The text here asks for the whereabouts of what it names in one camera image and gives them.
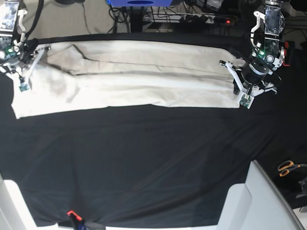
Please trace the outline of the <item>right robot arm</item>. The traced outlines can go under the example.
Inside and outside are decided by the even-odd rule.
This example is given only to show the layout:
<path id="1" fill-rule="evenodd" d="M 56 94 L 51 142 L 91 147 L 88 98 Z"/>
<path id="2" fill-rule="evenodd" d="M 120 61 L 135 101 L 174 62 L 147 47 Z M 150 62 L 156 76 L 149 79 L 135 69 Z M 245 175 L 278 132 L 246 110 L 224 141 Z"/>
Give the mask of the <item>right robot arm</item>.
<path id="1" fill-rule="evenodd" d="M 17 79 L 21 91 L 30 88 L 29 79 L 42 55 L 51 49 L 38 48 L 37 39 L 29 39 L 40 18 L 44 1 L 38 2 L 30 30 L 24 25 L 28 10 L 23 0 L 6 0 L 0 6 L 0 72 Z"/>

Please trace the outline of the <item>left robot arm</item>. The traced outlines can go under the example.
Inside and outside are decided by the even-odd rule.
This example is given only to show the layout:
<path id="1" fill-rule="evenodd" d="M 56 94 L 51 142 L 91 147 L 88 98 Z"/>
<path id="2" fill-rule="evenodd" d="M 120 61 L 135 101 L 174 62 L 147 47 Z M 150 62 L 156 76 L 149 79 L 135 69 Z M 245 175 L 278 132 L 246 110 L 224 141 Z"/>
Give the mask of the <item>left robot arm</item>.
<path id="1" fill-rule="evenodd" d="M 221 60 L 219 64 L 226 67 L 234 78 L 234 94 L 244 93 L 255 97 L 270 90 L 276 91 L 274 84 L 264 81 L 282 66 L 286 50 L 280 44 L 285 18 L 282 13 L 282 0 L 265 0 L 253 12 L 256 24 L 251 28 L 249 42 L 251 54 L 243 66 L 235 66 Z"/>

